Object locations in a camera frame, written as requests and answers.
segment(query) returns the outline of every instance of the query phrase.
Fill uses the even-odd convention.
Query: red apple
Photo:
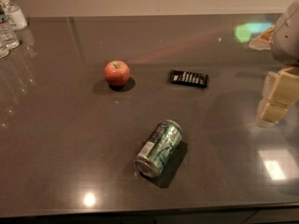
[[[104,75],[109,85],[124,86],[130,77],[130,69],[122,61],[113,61],[105,66]]]

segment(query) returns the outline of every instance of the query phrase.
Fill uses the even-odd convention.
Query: table top
[[[298,202],[299,107],[255,125],[283,64],[243,39],[277,18],[31,18],[0,60],[0,217]],[[104,78],[113,60],[131,70],[120,90]],[[173,69],[208,74],[208,87],[170,83]],[[151,180],[134,156],[165,119],[183,138]]]

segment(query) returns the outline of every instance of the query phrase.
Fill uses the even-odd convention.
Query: green can
[[[145,176],[161,175],[181,139],[182,130],[173,120],[167,119],[159,123],[135,156],[135,166]]]

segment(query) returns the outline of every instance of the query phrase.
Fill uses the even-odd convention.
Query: can top
[[[148,161],[141,156],[135,157],[135,166],[145,176],[156,177],[161,175],[159,169],[151,161]]]
[[[164,122],[171,123],[173,126],[175,126],[179,130],[180,133],[182,133],[182,129],[180,128],[180,126],[176,122],[174,122],[173,120],[166,119]]]

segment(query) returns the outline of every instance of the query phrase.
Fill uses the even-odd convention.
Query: clear bottle
[[[9,54],[9,50],[4,40],[0,36],[0,58],[6,57]]]
[[[19,31],[28,25],[27,20],[18,5],[9,0],[0,0],[0,3],[3,10],[6,12],[9,23],[14,31]]]
[[[15,49],[20,44],[15,32],[12,30],[8,22],[6,13],[2,9],[1,5],[0,5],[0,36],[4,40],[8,49]]]

